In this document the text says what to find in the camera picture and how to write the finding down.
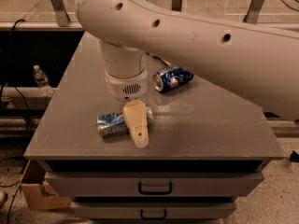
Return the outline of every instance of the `gray table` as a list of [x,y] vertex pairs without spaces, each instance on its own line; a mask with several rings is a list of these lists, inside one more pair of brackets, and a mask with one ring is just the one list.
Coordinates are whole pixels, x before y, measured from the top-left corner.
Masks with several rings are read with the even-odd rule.
[[154,115],[149,145],[136,148],[129,134],[102,138],[97,115],[118,112],[122,104],[107,90],[101,59],[98,40],[86,33],[24,154],[39,161],[61,195],[74,199],[79,216],[227,217],[235,198],[263,180],[266,164],[283,158],[260,107],[200,77],[159,93],[151,76],[163,65],[150,56],[141,97]]

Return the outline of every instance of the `cardboard box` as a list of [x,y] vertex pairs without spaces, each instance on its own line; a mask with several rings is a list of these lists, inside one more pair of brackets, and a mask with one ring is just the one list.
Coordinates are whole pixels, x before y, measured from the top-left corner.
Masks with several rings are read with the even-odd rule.
[[45,181],[45,170],[37,161],[29,161],[21,179],[21,191],[30,210],[52,210],[70,207],[71,199],[61,197]]

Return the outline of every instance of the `drawer handle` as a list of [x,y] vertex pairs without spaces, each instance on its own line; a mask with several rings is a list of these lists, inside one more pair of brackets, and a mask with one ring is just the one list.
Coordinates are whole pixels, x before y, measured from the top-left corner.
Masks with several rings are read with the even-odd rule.
[[142,190],[142,183],[138,183],[138,191],[142,195],[168,195],[172,192],[172,183],[169,183],[169,189],[167,191],[144,191]]
[[140,210],[140,216],[141,216],[141,219],[144,219],[144,220],[164,220],[164,219],[166,219],[167,212],[166,212],[166,210],[164,210],[164,215],[162,217],[144,217],[143,210]]

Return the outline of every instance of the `can label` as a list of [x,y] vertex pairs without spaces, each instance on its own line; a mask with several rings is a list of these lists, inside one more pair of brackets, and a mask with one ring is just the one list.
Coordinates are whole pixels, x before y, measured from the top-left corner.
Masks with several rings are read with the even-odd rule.
[[[153,121],[151,108],[147,106],[148,126]],[[129,128],[125,123],[122,112],[99,115],[96,121],[98,133],[104,137],[114,133],[128,133]]]
[[175,65],[169,65],[153,75],[153,84],[157,91],[168,91],[193,79],[193,73]]

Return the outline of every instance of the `silver soda can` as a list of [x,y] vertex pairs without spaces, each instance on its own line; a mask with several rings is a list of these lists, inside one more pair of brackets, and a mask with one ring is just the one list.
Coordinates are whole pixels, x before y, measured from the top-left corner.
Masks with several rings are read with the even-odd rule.
[[[152,115],[151,108],[149,106],[147,106],[146,108],[147,108],[147,122],[149,126],[153,121],[153,115]],[[97,117],[96,123],[97,123],[98,133],[102,137],[111,135],[113,133],[129,132],[129,128],[125,123],[122,112],[99,115]]]
[[166,68],[157,71],[152,77],[154,87],[159,92],[174,89],[192,79],[193,73],[185,71],[175,65],[169,65]]

